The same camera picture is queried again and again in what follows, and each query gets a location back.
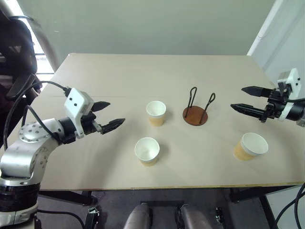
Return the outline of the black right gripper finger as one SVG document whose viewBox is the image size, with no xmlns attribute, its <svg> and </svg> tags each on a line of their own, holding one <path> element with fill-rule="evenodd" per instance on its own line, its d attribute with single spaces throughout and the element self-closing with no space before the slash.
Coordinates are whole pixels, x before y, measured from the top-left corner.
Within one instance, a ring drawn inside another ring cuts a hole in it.
<svg viewBox="0 0 305 229">
<path fill-rule="evenodd" d="M 242 113 L 247 116 L 252 116 L 255 118 L 266 118 L 264 110 L 253 107 L 247 104 L 230 104 L 230 106 L 237 112 Z"/>
<path fill-rule="evenodd" d="M 269 97 L 271 90 L 268 88 L 258 87 L 258 86 L 248 86 L 242 88 L 245 93 L 256 96 L 256 97 Z"/>
</svg>

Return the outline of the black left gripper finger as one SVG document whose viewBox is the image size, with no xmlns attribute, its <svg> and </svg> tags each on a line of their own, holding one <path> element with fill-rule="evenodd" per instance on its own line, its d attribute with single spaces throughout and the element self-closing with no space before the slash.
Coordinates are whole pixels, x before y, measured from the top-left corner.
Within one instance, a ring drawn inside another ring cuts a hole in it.
<svg viewBox="0 0 305 229">
<path fill-rule="evenodd" d="M 107 106 L 109 106 L 110 103 L 109 102 L 104 102 L 104 101 L 98 101 L 98 102 L 95 102 L 91 108 L 91 111 L 92 112 L 97 112 L 97 111 L 100 111 L 104 108 L 106 108 Z"/>
<path fill-rule="evenodd" d="M 125 118 L 118 118 L 110 121 L 108 124 L 101 126 L 101 134 L 111 132 L 121 126 L 125 121 Z"/>
</svg>

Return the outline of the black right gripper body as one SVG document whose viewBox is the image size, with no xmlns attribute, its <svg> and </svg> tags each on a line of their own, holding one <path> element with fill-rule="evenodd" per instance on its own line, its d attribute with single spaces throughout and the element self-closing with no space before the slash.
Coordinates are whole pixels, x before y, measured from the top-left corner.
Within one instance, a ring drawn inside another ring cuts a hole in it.
<svg viewBox="0 0 305 229">
<path fill-rule="evenodd" d="M 260 121 L 265 123 L 268 118 L 278 118 L 279 121 L 284 121 L 289 113 L 285 109 L 288 100 L 287 93 L 281 94 L 276 89 L 263 89 L 261 96 L 266 97 L 268 100 Z"/>
</svg>

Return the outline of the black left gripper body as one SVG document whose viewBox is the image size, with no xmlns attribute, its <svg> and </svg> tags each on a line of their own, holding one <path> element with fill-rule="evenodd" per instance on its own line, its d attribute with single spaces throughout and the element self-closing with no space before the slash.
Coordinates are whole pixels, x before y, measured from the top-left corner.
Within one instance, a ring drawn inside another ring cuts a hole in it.
<svg viewBox="0 0 305 229">
<path fill-rule="evenodd" d="M 102 126 L 98 124 L 95 119 L 96 115 L 92 111 L 81 117 L 81 126 L 85 135 L 95 132 L 102 134 Z"/>
</svg>

